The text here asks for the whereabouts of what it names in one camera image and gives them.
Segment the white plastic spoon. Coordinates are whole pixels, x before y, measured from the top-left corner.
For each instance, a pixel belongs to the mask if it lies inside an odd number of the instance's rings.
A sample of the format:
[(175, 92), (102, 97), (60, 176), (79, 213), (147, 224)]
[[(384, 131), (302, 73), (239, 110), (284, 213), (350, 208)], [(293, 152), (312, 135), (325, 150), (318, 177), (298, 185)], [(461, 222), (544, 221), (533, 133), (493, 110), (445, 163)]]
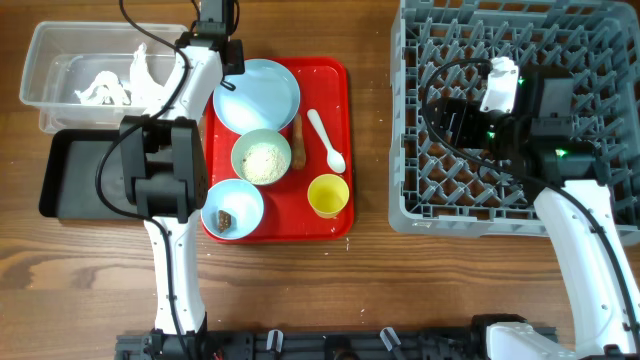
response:
[(326, 161), (329, 168), (334, 173), (344, 173), (346, 171), (345, 159), (333, 148), (319, 113), (315, 109), (309, 109), (307, 111), (307, 117), (327, 151)]

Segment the yellow plastic cup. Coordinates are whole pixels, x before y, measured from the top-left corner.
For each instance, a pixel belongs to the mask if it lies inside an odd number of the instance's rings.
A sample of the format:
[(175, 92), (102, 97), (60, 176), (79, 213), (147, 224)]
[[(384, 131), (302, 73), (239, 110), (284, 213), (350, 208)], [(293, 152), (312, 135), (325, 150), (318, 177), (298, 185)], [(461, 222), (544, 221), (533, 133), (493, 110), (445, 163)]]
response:
[(323, 174), (309, 185), (307, 199), (314, 212), (321, 218), (336, 217), (347, 205), (350, 189), (347, 182), (335, 174)]

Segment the orange carrot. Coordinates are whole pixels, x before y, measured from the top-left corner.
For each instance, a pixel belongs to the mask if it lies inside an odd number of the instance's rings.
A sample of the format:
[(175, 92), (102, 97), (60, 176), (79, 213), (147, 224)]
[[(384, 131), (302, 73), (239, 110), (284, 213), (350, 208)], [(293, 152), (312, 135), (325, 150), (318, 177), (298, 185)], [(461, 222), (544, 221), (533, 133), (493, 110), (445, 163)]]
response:
[(306, 151), (303, 135), (303, 122), (300, 114), (297, 114), (293, 120), (293, 137), (292, 137), (292, 168), (301, 170), (306, 165)]

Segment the large light blue plate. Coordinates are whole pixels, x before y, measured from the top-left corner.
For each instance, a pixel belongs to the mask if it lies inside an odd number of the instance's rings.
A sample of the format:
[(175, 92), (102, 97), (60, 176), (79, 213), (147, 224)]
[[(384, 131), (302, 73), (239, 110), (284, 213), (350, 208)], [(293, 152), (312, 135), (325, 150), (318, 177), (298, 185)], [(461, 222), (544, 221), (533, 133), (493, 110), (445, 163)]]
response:
[(213, 109), (230, 131), (244, 135), (257, 129), (283, 130), (298, 113), (299, 84), (284, 65), (267, 59), (245, 61), (245, 73), (230, 76), (233, 91), (219, 85)]

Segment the pile of white rice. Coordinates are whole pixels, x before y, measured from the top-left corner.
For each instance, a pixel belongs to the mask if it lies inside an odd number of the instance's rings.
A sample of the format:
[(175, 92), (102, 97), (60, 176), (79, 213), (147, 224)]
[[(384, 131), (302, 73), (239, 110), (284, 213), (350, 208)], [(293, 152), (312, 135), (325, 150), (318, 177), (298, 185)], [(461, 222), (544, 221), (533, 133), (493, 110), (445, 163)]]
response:
[(244, 178), (254, 185), (267, 185), (278, 180), (287, 170), (287, 160), (280, 149), (269, 143), (252, 145), (241, 162)]

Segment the green bowl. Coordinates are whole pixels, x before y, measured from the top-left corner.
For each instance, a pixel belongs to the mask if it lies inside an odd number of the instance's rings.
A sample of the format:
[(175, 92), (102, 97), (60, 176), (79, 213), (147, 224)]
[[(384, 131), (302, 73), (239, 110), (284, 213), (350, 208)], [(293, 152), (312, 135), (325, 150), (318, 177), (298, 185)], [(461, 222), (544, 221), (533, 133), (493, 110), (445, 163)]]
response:
[(244, 179), (241, 170), (241, 162), (245, 152), (255, 144), (259, 143), (269, 143), (277, 146), (280, 151), (284, 154), (287, 160), (287, 170), (289, 170), (291, 161), (292, 161), (292, 151), (291, 147), (286, 140), (286, 138), (281, 135), (279, 132), (270, 130), (270, 129), (257, 129), (250, 131), (244, 135), (242, 135), (234, 144), (231, 152), (231, 164), (235, 173), (241, 178)]

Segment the small light blue bowl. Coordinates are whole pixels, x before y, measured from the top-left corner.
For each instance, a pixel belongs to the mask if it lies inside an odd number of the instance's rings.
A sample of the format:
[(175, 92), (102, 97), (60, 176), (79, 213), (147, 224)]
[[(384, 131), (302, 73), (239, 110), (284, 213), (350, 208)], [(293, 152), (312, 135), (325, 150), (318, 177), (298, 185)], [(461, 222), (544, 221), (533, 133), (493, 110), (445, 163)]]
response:
[[(219, 230), (219, 213), (230, 216), (230, 225)], [(227, 179), (213, 185), (201, 210), (204, 229), (222, 240), (239, 240), (253, 233), (264, 214), (264, 200), (259, 190), (242, 179)]]

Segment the brown food scrap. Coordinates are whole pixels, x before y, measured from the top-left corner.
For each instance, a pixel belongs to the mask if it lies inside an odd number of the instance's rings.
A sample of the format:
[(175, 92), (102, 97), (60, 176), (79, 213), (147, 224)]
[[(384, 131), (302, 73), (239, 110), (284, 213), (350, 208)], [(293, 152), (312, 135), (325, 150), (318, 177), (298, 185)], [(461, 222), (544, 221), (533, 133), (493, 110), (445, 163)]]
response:
[(224, 210), (219, 210), (217, 215), (218, 215), (218, 222), (217, 222), (218, 232), (224, 233), (231, 228), (232, 216)]

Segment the white napkin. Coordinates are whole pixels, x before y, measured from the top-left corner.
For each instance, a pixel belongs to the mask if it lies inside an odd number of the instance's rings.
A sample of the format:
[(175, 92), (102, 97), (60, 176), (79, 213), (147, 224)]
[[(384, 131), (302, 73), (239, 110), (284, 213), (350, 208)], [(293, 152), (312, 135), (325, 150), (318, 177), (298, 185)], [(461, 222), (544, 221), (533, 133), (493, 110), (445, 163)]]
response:
[(146, 50), (146, 44), (140, 44), (133, 54), (130, 65), (129, 84), (132, 106), (149, 107), (159, 102), (163, 95), (163, 86), (158, 84), (149, 72)]

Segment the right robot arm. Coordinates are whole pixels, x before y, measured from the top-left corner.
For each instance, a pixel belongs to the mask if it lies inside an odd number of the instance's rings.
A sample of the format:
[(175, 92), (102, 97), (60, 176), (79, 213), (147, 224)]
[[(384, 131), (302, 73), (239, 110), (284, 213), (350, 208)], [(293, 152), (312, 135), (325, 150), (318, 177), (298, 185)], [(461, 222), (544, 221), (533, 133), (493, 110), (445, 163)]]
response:
[(573, 77), (562, 68), (481, 59), (479, 101), (423, 98), (432, 141), (459, 157), (483, 149), (522, 182), (551, 239), (570, 300), (574, 351), (517, 321), (481, 328), (488, 359), (636, 359), (639, 289), (618, 236), (608, 173), (595, 146), (572, 132)]

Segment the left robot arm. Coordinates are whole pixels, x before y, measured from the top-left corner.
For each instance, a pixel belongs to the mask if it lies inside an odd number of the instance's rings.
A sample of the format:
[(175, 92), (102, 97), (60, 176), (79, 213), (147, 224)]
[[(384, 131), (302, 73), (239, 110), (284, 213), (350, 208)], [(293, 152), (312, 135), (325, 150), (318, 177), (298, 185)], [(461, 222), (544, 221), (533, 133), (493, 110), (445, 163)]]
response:
[(191, 28), (170, 44), (175, 63), (140, 116), (120, 125), (125, 194), (143, 220), (154, 256), (158, 305), (152, 341), (156, 354), (196, 356), (206, 343), (195, 225), (208, 173), (198, 122), (217, 86), (245, 71), (242, 43), (233, 39), (240, 5), (204, 1)]

